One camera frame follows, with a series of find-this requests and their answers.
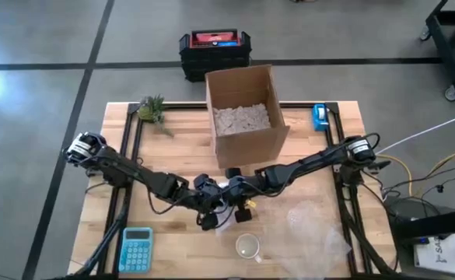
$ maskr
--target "potted succulent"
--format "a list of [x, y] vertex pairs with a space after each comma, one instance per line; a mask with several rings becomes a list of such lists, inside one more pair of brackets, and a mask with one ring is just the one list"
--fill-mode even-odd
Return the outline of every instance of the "potted succulent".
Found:
[[163, 100], [164, 98], [160, 95], [143, 98], [137, 114], [141, 120], [155, 124], [161, 132], [173, 137], [172, 131], [163, 125], [165, 120], [165, 116], [163, 116]]

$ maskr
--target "yellow cable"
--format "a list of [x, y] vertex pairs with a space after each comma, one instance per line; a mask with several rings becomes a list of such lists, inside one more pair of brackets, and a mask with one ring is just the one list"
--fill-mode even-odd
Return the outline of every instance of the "yellow cable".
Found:
[[[431, 175], [433, 172], [435, 172], [436, 169], [438, 169], [440, 166], [442, 166], [443, 164], [447, 163], [449, 160], [453, 159], [455, 157], [455, 153], [453, 153], [452, 155], [450, 156], [447, 156], [445, 159], [442, 159], [440, 160], [437, 164], [435, 164], [435, 166], [431, 169], [431, 171], [429, 171], [429, 175]], [[423, 187], [419, 188], [414, 196], [419, 196], [419, 194], [421, 194], [421, 192], [424, 190]]]
[[407, 175], [408, 175], [408, 195], [412, 196], [412, 173], [411, 171], [408, 169], [408, 166], [407, 164], [405, 164], [403, 161], [401, 161], [400, 159], [394, 157], [394, 156], [388, 156], [388, 155], [376, 155], [376, 157], [380, 157], [380, 158], [384, 158], [384, 159], [392, 159], [394, 161], [396, 161], [397, 163], [400, 163], [400, 165], [402, 165], [405, 169], [405, 171], [407, 171]]

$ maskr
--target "gray floor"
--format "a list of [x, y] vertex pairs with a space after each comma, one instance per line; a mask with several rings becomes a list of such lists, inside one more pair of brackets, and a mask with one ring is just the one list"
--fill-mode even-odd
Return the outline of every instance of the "gray floor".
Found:
[[[105, 3], [0, 0], [0, 64], [87, 62]], [[176, 61], [184, 33], [230, 27], [252, 36], [253, 59], [433, 57], [434, 43], [420, 44], [417, 36], [435, 4], [117, 0], [98, 62]], [[273, 74], [281, 100], [358, 100], [367, 131], [382, 136], [380, 147], [455, 117], [455, 103], [443, 98], [450, 81], [442, 65], [280, 66]], [[2, 275], [21, 277], [82, 75], [83, 70], [0, 71]], [[76, 131], [99, 131], [107, 102], [155, 94], [204, 100], [205, 84], [187, 82], [179, 68], [96, 70]], [[455, 123], [387, 153], [420, 177], [452, 152]], [[392, 166], [381, 177], [391, 185], [406, 175]], [[67, 167], [36, 278], [66, 272], [86, 184], [81, 170]], [[444, 194], [426, 198], [455, 208], [455, 182]]]

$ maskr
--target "wooden tabletop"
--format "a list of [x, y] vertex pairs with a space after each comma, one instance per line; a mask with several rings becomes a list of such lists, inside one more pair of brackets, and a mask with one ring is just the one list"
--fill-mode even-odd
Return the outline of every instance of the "wooden tabletop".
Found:
[[[364, 135], [365, 129], [359, 105], [355, 101], [338, 102], [345, 136]], [[124, 130], [127, 103], [108, 103], [103, 119], [101, 134], [108, 145], [120, 148]], [[245, 166], [243, 174], [272, 163], [290, 163], [327, 147], [324, 133], [314, 131], [310, 110], [283, 109], [287, 125], [291, 126], [288, 138], [278, 159], [271, 163]], [[176, 173], [192, 182], [200, 173], [209, 174], [218, 182], [225, 181], [223, 170], [217, 163], [211, 147], [211, 135], [207, 110], [171, 110], [165, 113], [165, 126], [175, 137], [160, 133], [154, 125], [145, 124], [139, 157], [143, 165], [157, 171]], [[135, 122], [132, 126], [127, 157], [130, 157]], [[90, 185], [100, 182], [93, 178]], [[366, 183], [379, 194], [373, 180]], [[69, 272], [74, 272], [84, 263], [103, 237], [103, 229], [110, 201], [110, 186], [91, 190], [85, 198], [79, 229], [72, 252]], [[222, 233], [214, 230], [204, 232], [196, 225], [196, 212], [182, 207], [173, 208], [164, 215], [154, 214], [148, 203], [143, 185], [134, 184], [128, 226], [148, 226], [153, 228], [154, 247], [152, 267], [146, 275], [125, 275], [126, 278], [225, 278], [251, 277], [275, 278], [290, 277], [291, 274], [280, 264], [278, 257], [264, 243], [264, 228], [269, 225], [287, 225], [289, 210], [304, 201], [317, 209], [316, 215], [341, 231], [334, 181], [330, 168], [300, 177], [277, 198], [256, 197], [257, 207], [252, 209], [253, 220], [229, 226]], [[153, 198], [157, 209], [168, 205]], [[359, 204], [367, 238], [380, 256], [393, 267], [396, 250], [387, 221], [386, 212], [380, 203], [366, 189], [359, 188]], [[262, 240], [259, 264], [255, 260], [245, 260], [235, 250], [237, 237], [242, 233], [253, 233]], [[362, 262], [356, 242], [357, 266], [362, 271]], [[107, 270], [113, 264], [115, 242], [110, 246]], [[342, 258], [328, 277], [349, 276], [348, 265]]]

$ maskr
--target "blue calculator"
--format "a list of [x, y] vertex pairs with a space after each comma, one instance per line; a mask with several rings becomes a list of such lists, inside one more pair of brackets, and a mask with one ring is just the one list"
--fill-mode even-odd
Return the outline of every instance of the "blue calculator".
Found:
[[151, 267], [152, 229], [126, 228], [121, 244], [120, 273], [144, 274]]

